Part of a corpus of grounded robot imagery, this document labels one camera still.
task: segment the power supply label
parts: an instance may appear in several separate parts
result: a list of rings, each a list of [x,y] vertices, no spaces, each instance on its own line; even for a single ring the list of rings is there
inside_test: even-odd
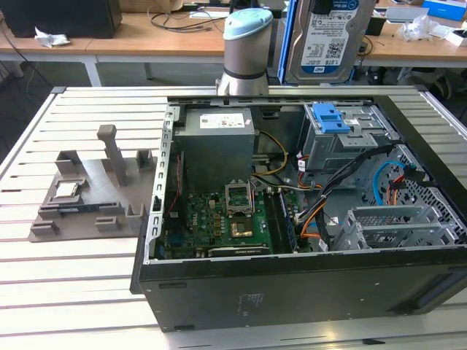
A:
[[[199,117],[200,129],[244,128],[242,113],[203,114]]]

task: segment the green motherboard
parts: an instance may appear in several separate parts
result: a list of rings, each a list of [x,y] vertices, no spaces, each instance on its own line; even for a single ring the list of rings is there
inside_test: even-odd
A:
[[[230,206],[249,203],[247,193],[230,193]],[[290,216],[298,211],[294,192],[283,193]],[[275,253],[271,232],[275,221],[268,217],[270,209],[265,201],[271,194],[255,191],[251,197],[251,213],[228,214],[224,192],[190,193],[186,205],[185,226],[171,230],[166,237],[166,253],[169,259],[204,257],[207,250],[218,247],[254,247],[268,249]]]

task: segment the motherboard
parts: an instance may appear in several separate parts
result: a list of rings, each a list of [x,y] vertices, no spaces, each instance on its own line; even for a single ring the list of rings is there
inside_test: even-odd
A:
[[[293,252],[296,240],[290,218],[298,211],[296,194],[287,190],[250,191],[250,184],[243,187],[190,193],[186,218],[169,218],[166,258]]]

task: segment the desk leg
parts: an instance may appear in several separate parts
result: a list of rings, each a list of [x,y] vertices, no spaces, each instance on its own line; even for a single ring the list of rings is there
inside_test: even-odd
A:
[[[153,76],[153,70],[151,69],[151,63],[144,64],[144,72],[146,73],[146,79],[151,80]]]
[[[86,58],[83,63],[86,66],[86,71],[88,71],[90,84],[94,87],[102,86],[101,78],[99,77],[99,73],[97,72],[96,58],[93,56]]]

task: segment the sticker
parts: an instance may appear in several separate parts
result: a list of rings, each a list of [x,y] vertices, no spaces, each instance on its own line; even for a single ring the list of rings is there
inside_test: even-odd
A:
[[[328,226],[335,226],[339,224],[339,218],[338,217],[331,217],[328,223]]]
[[[328,245],[326,243],[324,243],[324,241],[320,238],[320,242],[318,243],[318,246],[320,246],[321,250],[323,252],[327,252],[328,251]]]
[[[344,119],[344,123],[346,123],[347,125],[360,125],[360,123],[356,119]]]
[[[258,314],[255,311],[260,310],[263,300],[264,293],[240,295],[236,310],[237,316],[249,317]]]
[[[306,171],[306,165],[304,160],[299,160],[298,161],[298,171],[301,171],[304,173]]]
[[[331,73],[339,67],[349,39],[346,27],[357,8],[358,0],[335,0],[329,15],[311,14],[301,57],[306,73]]]
[[[242,113],[203,114],[199,117],[200,129],[244,128]]]

